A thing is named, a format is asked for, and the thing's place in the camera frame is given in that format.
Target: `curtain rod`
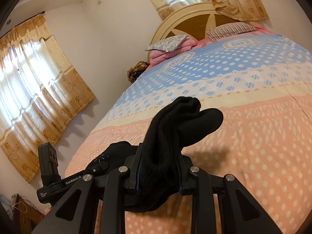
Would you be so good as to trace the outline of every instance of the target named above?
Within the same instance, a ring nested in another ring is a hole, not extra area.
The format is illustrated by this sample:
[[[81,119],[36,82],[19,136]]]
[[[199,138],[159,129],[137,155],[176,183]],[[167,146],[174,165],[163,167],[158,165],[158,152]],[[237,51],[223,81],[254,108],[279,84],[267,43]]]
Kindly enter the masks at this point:
[[[45,13],[46,13],[46,11],[39,12],[38,14],[36,14],[36,15],[34,15],[34,16],[32,16],[32,17],[29,17],[29,18],[27,18],[27,19],[25,19],[23,22],[17,24],[16,26],[19,26],[19,25],[25,23],[27,20],[29,20],[29,19],[31,19],[31,18],[33,18],[33,17],[35,17],[35,16],[38,16],[39,14],[45,14]]]

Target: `bedsheet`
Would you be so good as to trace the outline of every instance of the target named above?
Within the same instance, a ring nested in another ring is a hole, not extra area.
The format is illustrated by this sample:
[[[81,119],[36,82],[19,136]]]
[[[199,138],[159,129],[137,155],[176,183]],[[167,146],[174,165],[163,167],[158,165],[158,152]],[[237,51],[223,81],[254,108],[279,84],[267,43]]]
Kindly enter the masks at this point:
[[[311,59],[291,40],[261,30],[164,61],[121,95],[66,175],[84,169],[110,143],[142,142],[152,117],[178,96],[197,97],[202,108],[219,108],[224,122],[182,153],[210,174],[234,174],[282,232],[294,234],[312,201]],[[126,212],[125,221],[128,234],[188,234],[191,198],[172,195],[154,212]]]

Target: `triangular cutout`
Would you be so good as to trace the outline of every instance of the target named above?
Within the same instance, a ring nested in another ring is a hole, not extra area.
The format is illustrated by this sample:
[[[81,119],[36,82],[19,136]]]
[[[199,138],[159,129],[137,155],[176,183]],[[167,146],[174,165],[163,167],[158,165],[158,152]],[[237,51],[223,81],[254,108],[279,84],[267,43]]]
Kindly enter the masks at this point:
[[[56,212],[55,216],[63,218],[68,221],[74,219],[76,208],[81,195],[81,190],[77,189],[68,199],[63,203],[63,205]]]
[[[260,216],[259,212],[254,208],[252,203],[239,189],[235,190],[236,197],[238,200],[239,208],[241,210],[241,216],[244,221],[249,221]]]

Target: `striped pillow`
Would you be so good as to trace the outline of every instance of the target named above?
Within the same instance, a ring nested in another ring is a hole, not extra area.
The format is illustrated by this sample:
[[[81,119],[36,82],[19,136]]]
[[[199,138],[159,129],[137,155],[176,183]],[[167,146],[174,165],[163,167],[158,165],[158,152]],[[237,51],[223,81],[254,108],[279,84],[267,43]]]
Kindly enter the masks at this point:
[[[211,29],[207,32],[210,35],[210,41],[218,40],[224,37],[233,36],[245,32],[257,31],[252,25],[243,22],[228,23]]]

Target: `blue polka dot fabric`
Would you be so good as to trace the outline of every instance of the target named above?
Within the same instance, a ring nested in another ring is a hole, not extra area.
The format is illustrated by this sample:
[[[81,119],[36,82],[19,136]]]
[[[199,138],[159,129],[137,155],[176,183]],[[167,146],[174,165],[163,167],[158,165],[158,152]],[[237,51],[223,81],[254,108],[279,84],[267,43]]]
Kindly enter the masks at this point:
[[[199,99],[312,80],[311,53],[275,34],[240,34],[182,53],[145,71],[103,122],[165,106],[178,96]]]

